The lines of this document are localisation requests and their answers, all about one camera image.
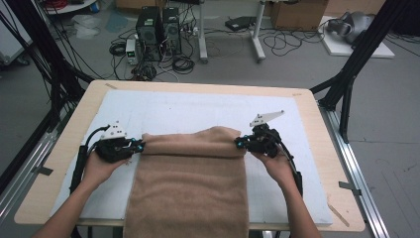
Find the brown box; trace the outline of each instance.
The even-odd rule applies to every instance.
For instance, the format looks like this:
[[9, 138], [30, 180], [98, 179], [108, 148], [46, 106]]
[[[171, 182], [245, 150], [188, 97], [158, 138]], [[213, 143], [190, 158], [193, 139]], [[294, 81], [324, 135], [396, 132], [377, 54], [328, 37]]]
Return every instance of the brown box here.
[[385, 0], [330, 0], [325, 16], [341, 17], [346, 12], [377, 14]]
[[301, 0], [297, 4], [275, 3], [272, 26], [280, 30], [316, 31], [329, 0]]
[[142, 9], [144, 6], [163, 7], [166, 0], [116, 0], [117, 8], [126, 10]]

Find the white desk leg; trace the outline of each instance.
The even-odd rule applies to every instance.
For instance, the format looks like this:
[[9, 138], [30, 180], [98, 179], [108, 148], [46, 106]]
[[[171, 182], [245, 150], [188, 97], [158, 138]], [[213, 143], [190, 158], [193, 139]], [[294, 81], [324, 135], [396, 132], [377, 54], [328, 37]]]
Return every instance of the white desk leg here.
[[207, 63], [206, 39], [204, 38], [204, 0], [200, 0], [200, 29], [198, 31], [198, 46], [200, 47], [200, 59]]
[[264, 7], [265, 7], [265, 2], [261, 1], [260, 6], [259, 6], [259, 10], [257, 12], [256, 29], [254, 31], [251, 31], [252, 40], [253, 40], [254, 47], [256, 48], [257, 56], [258, 56], [257, 62], [261, 62], [262, 60], [265, 60], [265, 54], [263, 53], [263, 47], [262, 47], [262, 44], [260, 43], [260, 39], [259, 39], [260, 26], [262, 24], [263, 8]]

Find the wooden table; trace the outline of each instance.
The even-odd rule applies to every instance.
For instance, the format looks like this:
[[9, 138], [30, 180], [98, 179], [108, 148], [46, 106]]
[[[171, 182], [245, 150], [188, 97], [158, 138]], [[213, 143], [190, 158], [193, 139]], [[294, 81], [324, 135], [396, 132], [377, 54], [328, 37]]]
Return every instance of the wooden table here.
[[[100, 107], [104, 95], [108, 90], [113, 89], [294, 98], [333, 216], [331, 226], [319, 227], [319, 229], [326, 231], [363, 231], [365, 229], [364, 220], [352, 192], [339, 187], [339, 181], [347, 182], [348, 180], [315, 98], [308, 89], [113, 80], [96, 80], [89, 85], [45, 163], [45, 167], [54, 170], [55, 173], [49, 177], [44, 175], [37, 177], [15, 215], [17, 223], [44, 224], [50, 218], [64, 174], [78, 151], [80, 142]], [[123, 220], [80, 219], [78, 224], [123, 226]], [[250, 229], [287, 230], [288, 227], [251, 223]]]

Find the forearm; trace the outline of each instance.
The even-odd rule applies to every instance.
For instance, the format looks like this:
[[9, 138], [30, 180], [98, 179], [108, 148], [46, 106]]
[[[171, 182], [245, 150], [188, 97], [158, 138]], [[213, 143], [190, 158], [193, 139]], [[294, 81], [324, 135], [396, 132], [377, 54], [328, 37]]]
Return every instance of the forearm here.
[[82, 182], [61, 208], [33, 237], [69, 237], [83, 210], [84, 204], [94, 189], [95, 187]]
[[296, 185], [287, 185], [281, 189], [287, 204], [291, 237], [321, 237]]

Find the black post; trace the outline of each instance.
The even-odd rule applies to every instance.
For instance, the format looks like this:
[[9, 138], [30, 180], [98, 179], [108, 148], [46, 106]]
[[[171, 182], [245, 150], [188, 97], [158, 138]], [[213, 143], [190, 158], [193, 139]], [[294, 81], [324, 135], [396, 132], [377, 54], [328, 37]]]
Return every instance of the black post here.
[[312, 93], [317, 93], [330, 87], [325, 97], [319, 100], [319, 105], [327, 110], [335, 110], [344, 96], [340, 134], [346, 143], [349, 143], [347, 132], [355, 79], [411, 1], [416, 0], [386, 0], [342, 70], [333, 78], [311, 88]]

